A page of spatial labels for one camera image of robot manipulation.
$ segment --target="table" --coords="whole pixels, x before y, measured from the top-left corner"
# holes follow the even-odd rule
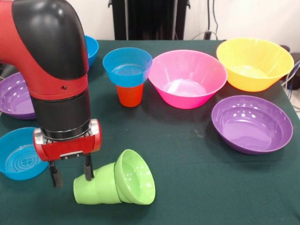
[[[294,135],[282,150],[250,156],[226,145],[214,129],[210,112],[217,101],[249,94],[226,84],[205,105],[181,110],[167,105],[145,83],[142,103],[125,108],[102,66],[115,48],[140,47],[153,57],[173,49],[194,49],[215,56],[218,41],[100,41],[89,71],[92,118],[99,119],[103,144],[93,154],[94,168],[133,149],[148,163],[157,189],[152,205],[79,205],[73,180],[83,174],[84,158],[57,162],[64,186],[52,187],[48,171],[28,181],[0,175],[1,225],[293,225],[300,224],[300,121],[280,84],[253,95],[281,107]],[[0,117],[0,136],[35,121]]]

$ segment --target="cup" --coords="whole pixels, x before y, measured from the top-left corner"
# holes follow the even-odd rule
[[[94,170],[91,181],[84,174],[74,180],[74,197],[79,204],[151,204],[155,184],[149,167],[133,150],[125,150],[116,163]]]
[[[114,165],[110,163],[94,170],[91,181],[87,181],[84,174],[76,178],[73,183],[76,202],[87,205],[121,203],[114,181]]]
[[[138,106],[143,97],[143,84],[149,75],[152,56],[139,48],[119,48],[109,52],[103,66],[117,87],[120,103],[125,107]]]

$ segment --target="red robot arm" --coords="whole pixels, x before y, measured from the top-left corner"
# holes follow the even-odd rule
[[[16,66],[31,96],[39,129],[36,151],[49,161],[53,183],[62,186],[55,160],[100,149],[101,128],[90,118],[88,59],[80,20],[65,0],[0,0],[0,61]]]

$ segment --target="black cable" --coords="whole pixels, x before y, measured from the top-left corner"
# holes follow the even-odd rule
[[[210,0],[207,0],[207,16],[208,16],[208,28],[210,30]]]
[[[216,22],[216,35],[217,35],[217,31],[218,31],[218,27],[219,27],[219,24],[217,23],[217,20],[216,20],[216,14],[215,14],[215,0],[212,0],[212,13],[214,15],[214,20]]]

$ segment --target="light green cup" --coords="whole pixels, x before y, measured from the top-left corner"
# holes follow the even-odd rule
[[[95,178],[91,181],[87,181],[84,174],[76,178],[73,183],[76,202],[87,205],[121,203],[114,181],[114,165],[110,163],[94,170]]]
[[[156,191],[151,171],[135,151],[123,151],[115,165],[114,173],[122,202],[148,205],[154,201]]]
[[[73,191],[80,204],[116,204],[121,202],[141,205],[155,199],[155,184],[143,158],[133,150],[125,150],[116,163],[94,170],[95,177],[87,181],[82,175],[74,180]]]

